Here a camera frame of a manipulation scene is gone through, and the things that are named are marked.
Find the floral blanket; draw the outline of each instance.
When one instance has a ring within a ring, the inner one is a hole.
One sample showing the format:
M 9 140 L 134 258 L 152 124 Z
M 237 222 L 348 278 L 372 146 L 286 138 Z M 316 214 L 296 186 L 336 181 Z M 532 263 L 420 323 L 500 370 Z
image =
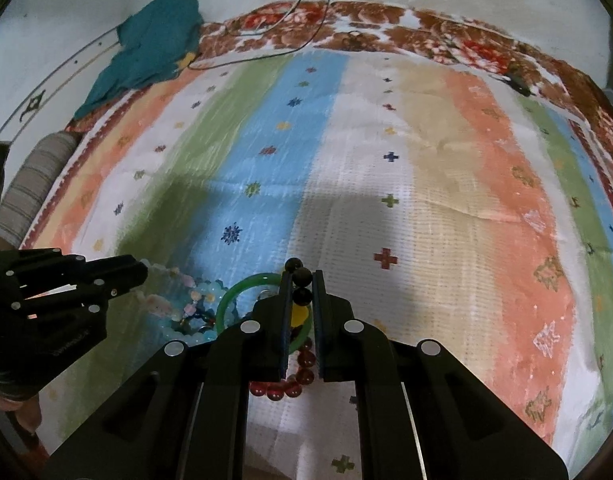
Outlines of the floral blanket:
M 43 390 L 42 441 L 55 449 L 165 341 L 215 338 L 229 286 L 299 256 L 390 338 L 441 341 L 574 475 L 613 428 L 613 109 L 485 23 L 289 8 L 205 25 L 179 78 L 69 125 L 85 138 L 24 247 L 131 253 L 152 272 Z M 269 54 L 284 55 L 222 65 Z M 251 456 L 359 478 L 354 395 L 316 381 L 251 397 Z

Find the striped pillow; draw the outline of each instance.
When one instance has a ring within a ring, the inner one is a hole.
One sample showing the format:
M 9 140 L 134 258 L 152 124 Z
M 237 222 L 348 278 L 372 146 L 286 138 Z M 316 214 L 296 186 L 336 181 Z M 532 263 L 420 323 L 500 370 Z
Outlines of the striped pillow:
M 78 137 L 67 132 L 50 134 L 30 152 L 0 202 L 0 250 L 21 245 L 53 183 L 75 152 Z

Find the pink bead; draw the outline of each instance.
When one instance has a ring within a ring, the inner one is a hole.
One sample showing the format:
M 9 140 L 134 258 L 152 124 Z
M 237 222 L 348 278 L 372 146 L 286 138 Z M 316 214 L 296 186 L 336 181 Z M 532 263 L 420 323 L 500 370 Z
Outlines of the pink bead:
M 267 392 L 267 385 L 266 383 L 252 382 L 249 384 L 249 391 L 253 396 L 262 397 Z

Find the black wire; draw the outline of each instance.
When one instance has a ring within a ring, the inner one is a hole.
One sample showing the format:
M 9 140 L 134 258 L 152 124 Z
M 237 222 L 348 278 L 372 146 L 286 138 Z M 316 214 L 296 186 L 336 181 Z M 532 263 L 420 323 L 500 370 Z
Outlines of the black wire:
M 231 32 L 228 27 L 225 25 L 224 28 L 226 29 L 226 33 L 229 36 L 235 36 L 236 38 L 253 38 L 254 36 L 262 36 L 263 34 L 266 34 L 267 32 L 270 32 L 271 30 L 273 30 L 274 28 L 278 27 L 284 20 L 286 20 L 286 17 L 288 17 L 290 14 L 292 14 L 293 12 L 296 11 L 296 9 L 298 8 L 299 4 L 302 3 L 302 0 L 298 0 L 289 10 L 289 12 L 287 12 L 284 16 L 282 16 L 282 19 L 275 23 L 274 25 L 272 25 L 271 27 L 267 28 L 266 30 L 262 31 L 262 32 L 252 32 L 249 34 L 238 34 L 238 33 L 234 33 Z
M 237 59 L 235 61 L 229 61 L 229 62 L 226 62 L 226 63 L 220 63 L 220 64 L 217 64 L 217 65 L 208 66 L 206 68 L 194 68 L 191 65 L 189 65 L 187 68 L 190 69 L 190 70 L 196 70 L 196 71 L 199 71 L 199 72 L 203 72 L 205 70 L 212 70 L 214 68 L 220 68 L 222 66 L 234 65 L 234 64 L 237 64 L 237 63 L 244 63 L 244 62 L 247 62 L 247 61 L 255 61 L 256 59 L 270 59 L 271 57 L 286 56 L 286 54 L 295 54 L 296 52 L 299 52 L 304 47 L 306 47 L 313 40 L 315 40 L 315 37 L 318 35 L 318 33 L 320 32 L 321 28 L 325 24 L 325 21 L 327 20 L 327 14 L 329 12 L 329 7 L 330 6 L 331 6 L 331 0 L 327 0 L 327 5 L 325 6 L 325 13 L 322 16 L 322 20 L 320 21 L 320 24 L 318 25 L 317 30 L 314 32 L 313 36 L 311 36 L 311 38 L 309 38 L 309 40 L 305 44 L 303 44 L 302 46 L 299 46 L 299 47 L 297 47 L 297 48 L 295 48 L 293 50 L 290 50 L 288 52 L 278 52 L 277 54 L 269 54 L 267 56 L 250 57 L 249 59 Z

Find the red bead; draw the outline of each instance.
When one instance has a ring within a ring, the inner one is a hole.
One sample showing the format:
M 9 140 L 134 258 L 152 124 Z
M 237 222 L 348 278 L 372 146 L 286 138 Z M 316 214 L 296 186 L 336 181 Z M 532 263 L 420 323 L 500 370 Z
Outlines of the red bead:
M 309 350 L 300 352 L 298 356 L 298 364 L 304 368 L 311 368 L 315 364 L 315 361 L 315 354 Z
M 309 384 L 315 381 L 315 374 L 308 368 L 300 368 L 296 374 L 296 380 L 302 386 L 309 386 Z
M 310 337 L 307 337 L 304 340 L 304 344 L 299 348 L 299 351 L 304 352 L 306 350 L 311 350 L 313 348 L 313 341 L 311 341 Z
M 287 397 L 291 397 L 294 399 L 295 397 L 299 397 L 302 393 L 302 386 L 299 383 L 291 382 L 286 383 L 284 386 L 284 393 L 286 393 Z
M 252 382 L 249 383 L 249 391 L 251 392 L 251 395 L 262 397 L 267 392 L 267 385 L 266 383 Z
M 267 397 L 270 400 L 282 400 L 284 397 L 284 388 L 281 383 L 271 383 L 267 388 Z

